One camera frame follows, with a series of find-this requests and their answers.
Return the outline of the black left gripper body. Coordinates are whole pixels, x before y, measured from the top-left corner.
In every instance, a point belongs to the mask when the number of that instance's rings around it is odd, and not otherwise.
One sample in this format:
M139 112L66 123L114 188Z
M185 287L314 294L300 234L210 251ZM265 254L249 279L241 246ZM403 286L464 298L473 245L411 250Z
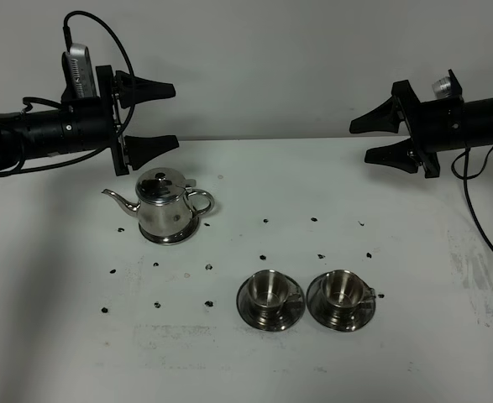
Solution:
M110 65L96 67L98 97L75 98L74 87L68 85L60 104L61 141L60 153L110 149L117 176L127 175L118 126L114 117L114 77Z

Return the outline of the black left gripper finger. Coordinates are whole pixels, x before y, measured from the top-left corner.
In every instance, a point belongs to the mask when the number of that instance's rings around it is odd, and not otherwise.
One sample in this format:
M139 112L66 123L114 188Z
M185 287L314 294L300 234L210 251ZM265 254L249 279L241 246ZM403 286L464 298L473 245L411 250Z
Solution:
M171 99L175 96L173 84L132 77L125 71L116 71L115 82L121 108L130 108L144 102Z
M133 170L138 170L158 156L179 147L179 142L175 135L152 138L125 136L124 142L128 163Z

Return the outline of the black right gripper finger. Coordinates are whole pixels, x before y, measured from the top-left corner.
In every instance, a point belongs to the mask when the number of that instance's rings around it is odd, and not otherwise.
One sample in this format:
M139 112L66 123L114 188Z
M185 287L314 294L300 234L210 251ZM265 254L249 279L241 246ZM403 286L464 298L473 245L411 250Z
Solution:
M371 112L353 119L349 126L349 132L351 134L370 132L398 133L400 123L397 101L394 97L390 97Z
M414 151L411 139L401 142L368 149L365 153L365 163L371 165L383 165L409 174L416 174L420 164L410 156Z

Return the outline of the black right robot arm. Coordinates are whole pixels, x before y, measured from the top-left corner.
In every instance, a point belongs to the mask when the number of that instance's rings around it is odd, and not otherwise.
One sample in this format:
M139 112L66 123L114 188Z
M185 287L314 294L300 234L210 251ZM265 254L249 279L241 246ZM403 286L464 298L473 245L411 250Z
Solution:
M408 80L396 81L391 96L369 113L351 121L349 132L398 133L404 123L409 138L368 149L365 163L384 165L425 177L440 175L438 153L493 145L493 97L466 102L453 71L433 84L435 99L419 100Z

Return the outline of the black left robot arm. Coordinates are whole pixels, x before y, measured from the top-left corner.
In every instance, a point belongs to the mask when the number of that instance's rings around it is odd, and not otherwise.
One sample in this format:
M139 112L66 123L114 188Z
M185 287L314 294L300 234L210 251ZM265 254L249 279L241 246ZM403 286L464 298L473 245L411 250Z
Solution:
M170 83L133 77L111 66L96 68L99 96L75 97L67 87L60 102L48 110L0 113L0 177L27 172L25 163L48 156L80 153L80 161L109 149L116 175L127 175L154 158L178 148L174 135L128 136L118 116L121 108L170 99Z

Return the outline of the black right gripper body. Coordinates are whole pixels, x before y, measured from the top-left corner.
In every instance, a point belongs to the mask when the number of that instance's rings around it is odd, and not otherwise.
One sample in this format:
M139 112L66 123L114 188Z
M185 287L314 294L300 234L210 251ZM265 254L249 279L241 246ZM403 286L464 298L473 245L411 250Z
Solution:
M449 150L462 128L463 89L452 70L448 70L447 76L451 78L454 94L444 99L420 102L408 80L394 83L391 89L400 120L406 124L413 152L427 178L439 177L437 153Z

